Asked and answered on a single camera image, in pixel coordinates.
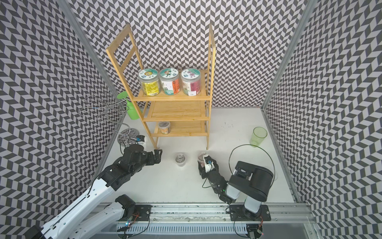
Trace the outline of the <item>sunflower seed jar yellow label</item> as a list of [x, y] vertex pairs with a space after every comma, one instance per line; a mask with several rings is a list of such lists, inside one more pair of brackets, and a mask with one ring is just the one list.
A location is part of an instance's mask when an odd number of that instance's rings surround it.
[[156, 96], [160, 93], [159, 73], [155, 69], [143, 69], [138, 73], [138, 80], [143, 93], [147, 96]]

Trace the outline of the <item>jar with strawberry lid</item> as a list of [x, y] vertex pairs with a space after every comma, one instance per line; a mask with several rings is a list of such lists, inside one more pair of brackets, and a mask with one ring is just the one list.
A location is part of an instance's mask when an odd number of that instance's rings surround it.
[[180, 76], [177, 69], [167, 68], [161, 70], [159, 79], [166, 95], [176, 95], [180, 92]]

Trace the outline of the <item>jar with pink flower lid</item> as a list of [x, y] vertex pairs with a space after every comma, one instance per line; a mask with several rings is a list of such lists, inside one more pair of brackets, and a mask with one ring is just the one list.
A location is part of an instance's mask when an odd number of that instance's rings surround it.
[[181, 72], [183, 92], [187, 96], [196, 96], [201, 91], [200, 70], [189, 68]]

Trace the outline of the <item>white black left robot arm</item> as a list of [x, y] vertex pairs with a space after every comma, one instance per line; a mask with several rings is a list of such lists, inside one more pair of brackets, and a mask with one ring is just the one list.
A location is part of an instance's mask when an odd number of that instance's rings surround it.
[[109, 224], [120, 219], [129, 219], [136, 212], [136, 203], [123, 194], [101, 212], [88, 215], [106, 198], [115, 193], [131, 177], [142, 170], [161, 162], [163, 151], [145, 151], [140, 144], [124, 149], [123, 156], [107, 166], [93, 181], [89, 189], [79, 196], [43, 226], [32, 226], [25, 233], [27, 239], [89, 239]]

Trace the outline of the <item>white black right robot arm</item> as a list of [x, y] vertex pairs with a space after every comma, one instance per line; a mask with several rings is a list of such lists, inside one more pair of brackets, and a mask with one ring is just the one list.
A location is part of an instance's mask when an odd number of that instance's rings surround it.
[[221, 201], [232, 204], [241, 193], [245, 194], [244, 213], [253, 215], [258, 214], [262, 203], [267, 201], [274, 180], [269, 169], [243, 161], [237, 162], [229, 180], [220, 174], [216, 161], [212, 159], [199, 163], [198, 170]]

